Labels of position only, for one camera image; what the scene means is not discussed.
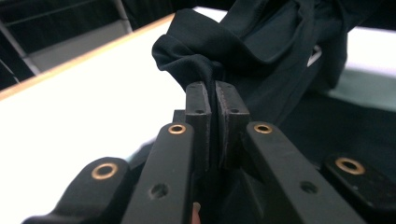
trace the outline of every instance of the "black plastic part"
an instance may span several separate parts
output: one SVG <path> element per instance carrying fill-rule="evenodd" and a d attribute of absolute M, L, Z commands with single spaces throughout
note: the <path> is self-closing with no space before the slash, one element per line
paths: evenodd
<path fill-rule="evenodd" d="M 170 132 L 173 127 L 178 127 L 175 133 Z M 121 223 L 191 222 L 192 143 L 193 129 L 189 124 L 163 126 Z"/>
<path fill-rule="evenodd" d="M 241 135 L 250 120 L 250 114 L 233 85 L 217 81 L 216 94 L 219 109 L 219 165 L 231 169 L 238 167 Z"/>
<path fill-rule="evenodd" d="M 195 82 L 186 88 L 186 123 L 196 131 L 194 136 L 194 172 L 202 175 L 209 169 L 210 110 L 207 91 L 203 82 Z"/>
<path fill-rule="evenodd" d="M 321 172 L 369 223 L 396 223 L 396 186 L 368 163 L 331 155 Z"/>
<path fill-rule="evenodd" d="M 88 164 L 66 189 L 54 210 L 23 224 L 120 223 L 132 192 L 126 161 L 102 158 Z"/>
<path fill-rule="evenodd" d="M 277 127 L 250 122 L 244 148 L 265 186 L 259 223 L 364 223 Z"/>

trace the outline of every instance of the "table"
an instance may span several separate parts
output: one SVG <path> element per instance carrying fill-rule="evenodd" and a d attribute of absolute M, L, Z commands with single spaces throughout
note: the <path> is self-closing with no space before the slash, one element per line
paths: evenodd
<path fill-rule="evenodd" d="M 219 21 L 224 14 L 216 11 L 211 17 Z M 29 216 L 47 214 L 86 164 L 102 157 L 127 159 L 171 122 L 174 109 L 184 108 L 183 90 L 158 70 L 151 57 L 153 43 L 166 33 L 172 18 L 0 92 L 0 223 L 21 223 Z M 357 43 L 363 35 L 351 33 L 350 42 Z M 387 58 L 396 58 L 394 43 L 387 45 Z M 350 45 L 350 50 L 364 44 Z M 363 55 L 353 52 L 347 70 L 361 69 L 356 60 L 366 66 L 367 58 L 357 59 Z M 387 72 L 378 72 L 380 77 L 396 74 L 394 63 L 379 65 L 384 66 Z M 389 96 L 388 105 L 396 99 L 392 85 L 384 94 Z M 352 102 L 357 102 L 356 97 L 348 96 L 361 94 L 344 94 L 341 88 L 337 95 L 339 89 L 332 94 Z"/>

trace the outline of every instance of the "white tabletop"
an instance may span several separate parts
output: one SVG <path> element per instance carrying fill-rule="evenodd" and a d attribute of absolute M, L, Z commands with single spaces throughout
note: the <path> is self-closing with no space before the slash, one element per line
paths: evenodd
<path fill-rule="evenodd" d="M 0 92 L 0 223 L 47 214 L 85 165 L 128 158 L 184 108 L 183 90 L 151 56 L 171 20 Z"/>

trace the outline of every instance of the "white table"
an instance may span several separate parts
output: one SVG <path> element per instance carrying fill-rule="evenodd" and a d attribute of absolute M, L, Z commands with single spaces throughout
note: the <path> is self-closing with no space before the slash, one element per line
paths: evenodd
<path fill-rule="evenodd" d="M 219 21 L 223 15 L 211 17 Z M 85 165 L 128 158 L 171 122 L 174 109 L 184 108 L 183 90 L 151 57 L 171 20 L 0 92 L 0 223 L 47 214 Z M 396 47 L 388 49 L 394 62 Z M 386 75 L 396 74 L 392 64 Z"/>

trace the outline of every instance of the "brown edge trim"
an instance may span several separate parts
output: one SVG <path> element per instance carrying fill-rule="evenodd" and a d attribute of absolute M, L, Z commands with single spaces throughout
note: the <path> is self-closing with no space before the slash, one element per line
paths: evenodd
<path fill-rule="evenodd" d="M 40 83 L 46 79 L 55 77 L 55 76 L 59 75 L 60 73 L 62 73 L 63 71 L 75 66 L 76 64 L 83 63 L 98 54 L 104 53 L 118 45 L 128 42 L 140 35 L 143 35 L 144 33 L 148 32 L 148 31 L 150 31 L 164 23 L 171 21 L 174 18 L 174 16 L 175 16 L 174 14 L 166 16 L 166 17 L 159 19 L 147 26 L 139 28 L 136 31 L 134 31 L 128 35 L 122 36 L 112 42 L 109 42 L 109 43 L 103 45 L 102 47 L 93 49 L 85 54 L 82 54 L 81 56 L 78 56 L 75 59 L 72 59 L 66 63 L 62 63 L 54 68 L 51 68 L 50 70 L 48 70 L 36 77 L 28 78 L 28 79 L 24 80 L 23 82 L 21 82 L 20 84 L 10 86 L 10 87 L 0 91 L 0 101 L 4 100 L 4 99 L 8 98 L 9 96 L 12 96 L 20 91 L 24 91 L 24 90 L 34 86 L 35 84 Z"/>

